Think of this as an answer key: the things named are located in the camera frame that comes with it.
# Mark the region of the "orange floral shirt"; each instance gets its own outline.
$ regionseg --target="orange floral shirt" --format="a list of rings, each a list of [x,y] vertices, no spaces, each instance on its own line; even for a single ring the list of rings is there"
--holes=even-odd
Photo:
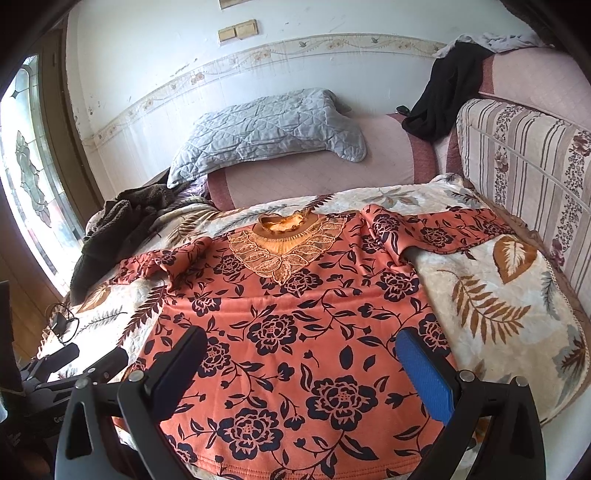
[[[402,253],[469,255],[510,229],[487,209],[402,216],[368,205],[318,215],[287,246],[267,248],[253,230],[130,258],[111,280],[168,275],[143,307],[160,315],[129,371],[150,367],[190,325],[207,332],[206,359],[161,423],[173,448],[185,462],[233,480],[411,472],[441,424],[402,370],[396,334],[414,327],[435,353],[453,359]],[[134,315],[127,333],[141,318]]]

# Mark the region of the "gray cloth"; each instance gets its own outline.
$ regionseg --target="gray cloth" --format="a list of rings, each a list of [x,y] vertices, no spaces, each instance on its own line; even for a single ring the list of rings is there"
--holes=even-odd
[[[82,255],[70,282],[72,305],[82,303],[88,289],[118,262],[134,254],[152,223],[185,187],[182,184],[171,190],[162,184],[149,185],[125,190],[105,203],[86,226]]]
[[[331,91],[312,88],[206,113],[174,157],[168,186],[237,163],[293,153],[330,150],[362,161],[366,147],[361,129],[335,103]]]
[[[547,47],[547,45],[535,33],[523,33],[521,35],[493,35],[483,33],[481,35],[462,34],[454,41],[437,50],[433,56],[442,59],[447,56],[456,43],[475,43],[494,53],[517,50],[519,48]]]

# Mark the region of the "stained glass window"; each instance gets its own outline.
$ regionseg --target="stained glass window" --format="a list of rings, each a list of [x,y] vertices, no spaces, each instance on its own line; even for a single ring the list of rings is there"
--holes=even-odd
[[[57,175],[39,101],[38,56],[26,59],[0,101],[0,181],[27,245],[65,294],[84,230]]]

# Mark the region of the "light blue quilted pillowcase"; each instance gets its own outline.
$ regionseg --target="light blue quilted pillowcase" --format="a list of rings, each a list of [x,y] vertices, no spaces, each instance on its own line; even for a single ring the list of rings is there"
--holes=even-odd
[[[263,97],[206,113],[174,157],[168,187],[237,163],[330,150],[360,162],[367,149],[361,129],[323,89]]]

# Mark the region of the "decorative wallpaper border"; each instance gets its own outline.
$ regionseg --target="decorative wallpaper border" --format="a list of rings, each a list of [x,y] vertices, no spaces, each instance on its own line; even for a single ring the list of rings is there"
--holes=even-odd
[[[287,62],[292,59],[343,53],[387,53],[430,58],[445,44],[402,37],[369,33],[315,35],[269,43],[227,55],[197,67],[153,90],[126,108],[94,136],[83,141],[90,149],[99,148],[150,112],[187,92],[217,82],[226,77],[262,66]]]

